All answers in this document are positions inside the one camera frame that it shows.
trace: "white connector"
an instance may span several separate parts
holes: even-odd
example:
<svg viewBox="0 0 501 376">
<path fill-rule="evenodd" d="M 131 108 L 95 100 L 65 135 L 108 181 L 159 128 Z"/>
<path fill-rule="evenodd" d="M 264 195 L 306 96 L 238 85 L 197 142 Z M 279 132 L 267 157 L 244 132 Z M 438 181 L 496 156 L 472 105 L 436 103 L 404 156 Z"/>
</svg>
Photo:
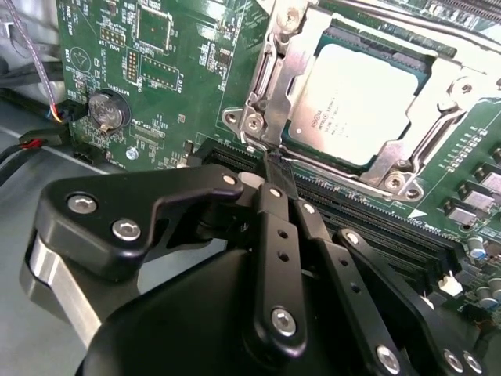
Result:
<svg viewBox="0 0 501 376">
<path fill-rule="evenodd" d="M 439 280 L 438 287 L 451 296 L 457 296 L 463 292 L 463 286 L 454 278 L 452 272 L 449 273 L 449 276 L 445 276 Z"/>
</svg>

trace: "metal plate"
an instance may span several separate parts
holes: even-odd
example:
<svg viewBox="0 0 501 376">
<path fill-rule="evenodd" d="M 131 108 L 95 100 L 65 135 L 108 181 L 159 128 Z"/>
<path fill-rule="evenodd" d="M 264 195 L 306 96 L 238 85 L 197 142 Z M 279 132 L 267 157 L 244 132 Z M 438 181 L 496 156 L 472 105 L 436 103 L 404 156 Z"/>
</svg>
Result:
<svg viewBox="0 0 501 376">
<path fill-rule="evenodd" d="M 364 53 L 327 45 L 289 128 L 292 139 L 354 165 L 366 165 L 409 123 L 418 80 Z"/>
</svg>

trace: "red wire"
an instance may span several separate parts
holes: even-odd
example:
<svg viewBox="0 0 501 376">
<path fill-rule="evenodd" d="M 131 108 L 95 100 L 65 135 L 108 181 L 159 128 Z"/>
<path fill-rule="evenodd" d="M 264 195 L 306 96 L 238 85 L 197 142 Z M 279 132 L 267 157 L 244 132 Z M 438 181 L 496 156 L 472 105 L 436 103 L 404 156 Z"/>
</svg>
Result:
<svg viewBox="0 0 501 376">
<path fill-rule="evenodd" d="M 25 144 L 21 145 L 21 148 L 34 149 L 36 147 L 41 147 L 42 144 L 43 144 L 43 142 L 41 141 L 41 139 L 34 139 L 33 141 L 30 141 L 29 143 L 25 143 Z"/>
</svg>

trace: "gray surface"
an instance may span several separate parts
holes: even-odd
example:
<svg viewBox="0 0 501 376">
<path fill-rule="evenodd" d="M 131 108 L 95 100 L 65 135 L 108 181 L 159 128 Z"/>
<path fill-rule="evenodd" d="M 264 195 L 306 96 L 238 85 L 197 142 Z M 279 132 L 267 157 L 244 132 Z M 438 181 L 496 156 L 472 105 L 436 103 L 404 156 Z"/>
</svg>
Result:
<svg viewBox="0 0 501 376">
<path fill-rule="evenodd" d="M 26 114 L 0 103 L 0 150 L 16 139 L 10 134 L 44 126 Z M 34 212 L 41 189 L 65 177 L 96 172 L 42 151 L 0 187 L 0 375 L 67 376 L 74 374 L 85 350 L 73 329 L 31 303 L 19 281 Z M 146 291 L 161 281 L 213 255 L 210 249 L 180 251 L 147 264 L 139 278 Z"/>
</svg>

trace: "silver metal frame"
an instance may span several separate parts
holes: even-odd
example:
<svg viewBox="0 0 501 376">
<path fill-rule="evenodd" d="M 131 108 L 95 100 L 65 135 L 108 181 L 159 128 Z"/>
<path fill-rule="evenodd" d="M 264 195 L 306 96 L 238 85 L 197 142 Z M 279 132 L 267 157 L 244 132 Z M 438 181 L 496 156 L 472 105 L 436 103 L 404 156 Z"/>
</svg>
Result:
<svg viewBox="0 0 501 376">
<path fill-rule="evenodd" d="M 47 248 L 39 236 L 34 241 L 29 267 L 33 276 L 50 288 L 85 347 L 113 311 L 140 296 L 137 277 L 123 284 L 103 286 L 87 271 Z"/>
<path fill-rule="evenodd" d="M 311 72 L 319 39 L 332 20 L 434 59 L 429 80 L 406 111 L 409 130 L 401 139 L 388 140 L 360 175 L 291 150 L 281 139 Z M 386 21 L 452 46 L 456 58 L 444 58 L 306 0 L 276 0 L 247 101 L 241 108 L 224 109 L 223 121 L 242 143 L 261 150 L 281 149 L 285 158 L 330 180 L 374 197 L 418 201 L 425 193 L 417 177 L 427 163 L 480 98 L 496 92 L 501 56 L 458 38 Z"/>
</svg>

